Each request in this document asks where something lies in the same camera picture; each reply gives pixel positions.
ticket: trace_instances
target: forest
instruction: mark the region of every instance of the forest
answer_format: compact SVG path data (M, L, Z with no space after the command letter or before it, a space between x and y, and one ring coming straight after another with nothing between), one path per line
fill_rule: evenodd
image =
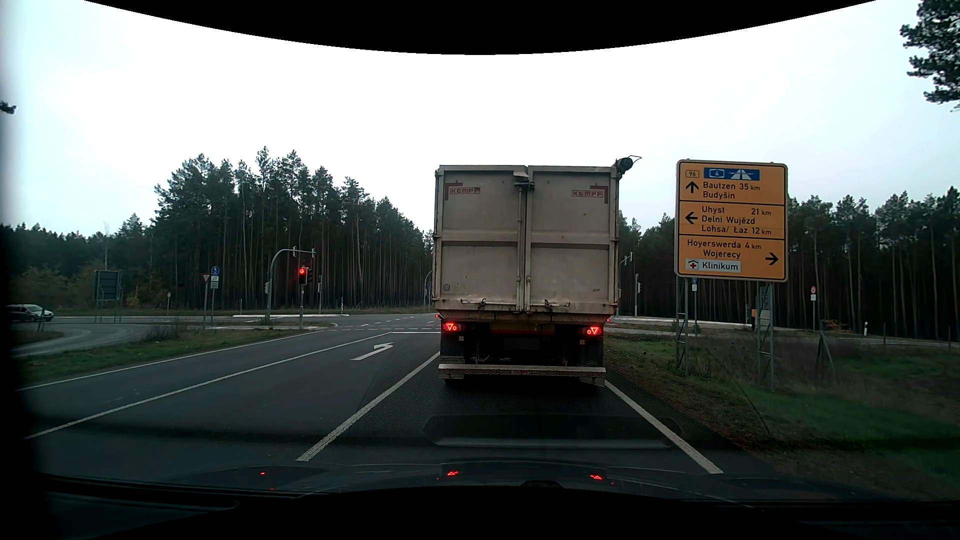
M386 198L375 201L346 178L335 186L296 151L271 158L263 148L256 170L238 161L219 165L204 155L187 160L155 192L149 224L132 215L115 232L84 237L24 224L0 232L9 246L8 283L17 302L93 307L95 270L121 270L127 307L201 308L201 274L221 270L217 309L263 309L268 266L283 248L316 250L277 258L274 307L294 307L296 270L310 266L323 290L307 287L304 304L397 307L423 302L431 268L431 235Z
M296 307L296 269L323 276L308 287L311 309L412 307L424 302L432 232L421 231L388 199L379 201L352 178L336 185L325 168L313 172L296 151L253 166L204 155L185 161L155 187L156 216L132 215L116 231L91 236L56 233L38 224L4 225L8 283L15 302L92 307L93 272L123 272L125 306L200 308L203 272L222 272L217 309L263 309L265 283L277 250L297 246L316 256L282 255L273 282L274 308ZM788 205L788 281L774 285L778 326L886 331L889 335L956 339L956 244L960 193L912 199L893 194L871 209L847 195L837 203L811 196ZM674 220L663 215L647 229L620 215L618 260L621 314L673 317ZM701 279L701 320L746 322L755 282ZM816 312L810 287L817 288ZM690 297L691 309L694 303Z

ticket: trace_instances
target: turn arrow road marking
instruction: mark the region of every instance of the turn arrow road marking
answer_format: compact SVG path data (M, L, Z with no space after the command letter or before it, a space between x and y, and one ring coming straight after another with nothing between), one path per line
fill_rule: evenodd
M350 361L351 361L351 362L355 362L355 361L357 361L357 360L362 360L362 359L364 359L364 358L366 358L366 357L368 357L368 356L373 356L373 355L376 355L377 353L382 353L382 352L386 351L387 349L393 349L394 346L391 345L391 343L393 343L393 341L391 341L390 343L381 343L381 344L379 344L379 345L374 345L374 346L373 346L373 351L372 351L371 353L366 353L365 355L358 356L358 357L356 357L356 358L351 358Z

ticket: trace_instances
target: dump truck trailer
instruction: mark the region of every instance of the dump truck trailer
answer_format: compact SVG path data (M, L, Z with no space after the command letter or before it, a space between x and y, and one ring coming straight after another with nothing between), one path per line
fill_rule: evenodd
M604 384L604 324L618 300L618 188L632 165L437 169L431 301L441 379Z

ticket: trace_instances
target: pole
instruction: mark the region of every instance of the pole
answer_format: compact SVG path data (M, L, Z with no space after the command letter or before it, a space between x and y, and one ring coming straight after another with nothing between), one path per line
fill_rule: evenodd
M204 287L204 330L206 330L206 297L209 295L209 293L210 293L210 280L207 280Z
M430 306L430 293L426 288L426 281L430 277L430 274L433 274L433 270L430 270L426 273L426 276L423 276L423 307Z
M271 311L271 307L273 306L273 298L274 298L274 265L276 264L276 258L279 257L280 254L285 251L289 251L293 253L308 253L313 258L317 256L316 249L312 249L310 251L303 251L303 250L297 249L297 246L294 246L294 249L283 248L282 250L279 250L278 252L276 252L276 254L274 255L274 258L270 261L270 269L267 271L267 320L266 320L266 323L268 327L270 326L270 311Z
M303 330L303 285L300 286L300 330Z

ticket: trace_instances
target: tree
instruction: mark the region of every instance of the tree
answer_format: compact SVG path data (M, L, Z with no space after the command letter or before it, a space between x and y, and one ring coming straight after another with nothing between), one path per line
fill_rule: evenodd
M960 0L923 0L917 8L920 20L900 27L906 37L903 47L922 47L926 58L910 57L911 77L933 77L933 91L924 92L930 103L960 100ZM957 104L953 110L960 110Z

